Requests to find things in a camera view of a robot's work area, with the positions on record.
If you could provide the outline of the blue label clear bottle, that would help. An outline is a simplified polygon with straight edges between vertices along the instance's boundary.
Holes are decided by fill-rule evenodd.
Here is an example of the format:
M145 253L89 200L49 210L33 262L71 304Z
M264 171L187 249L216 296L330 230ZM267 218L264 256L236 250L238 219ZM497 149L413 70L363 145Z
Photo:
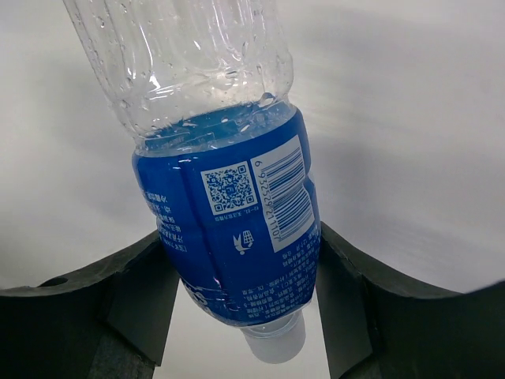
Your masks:
M193 301L266 363L305 344L320 215L273 1L67 1Z

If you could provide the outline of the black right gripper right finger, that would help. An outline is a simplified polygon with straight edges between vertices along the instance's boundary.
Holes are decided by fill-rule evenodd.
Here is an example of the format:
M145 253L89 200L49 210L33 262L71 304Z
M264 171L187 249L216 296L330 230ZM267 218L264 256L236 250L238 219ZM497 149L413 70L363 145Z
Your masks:
M316 293L333 378L501 378L504 285L458 293L322 228Z

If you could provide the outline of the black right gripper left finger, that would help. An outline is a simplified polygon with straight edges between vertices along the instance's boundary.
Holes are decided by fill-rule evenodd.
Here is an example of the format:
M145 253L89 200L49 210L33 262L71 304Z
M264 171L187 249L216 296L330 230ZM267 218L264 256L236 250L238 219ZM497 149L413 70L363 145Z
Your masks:
M2 377L152 377L178 281L154 232L39 286L3 290Z

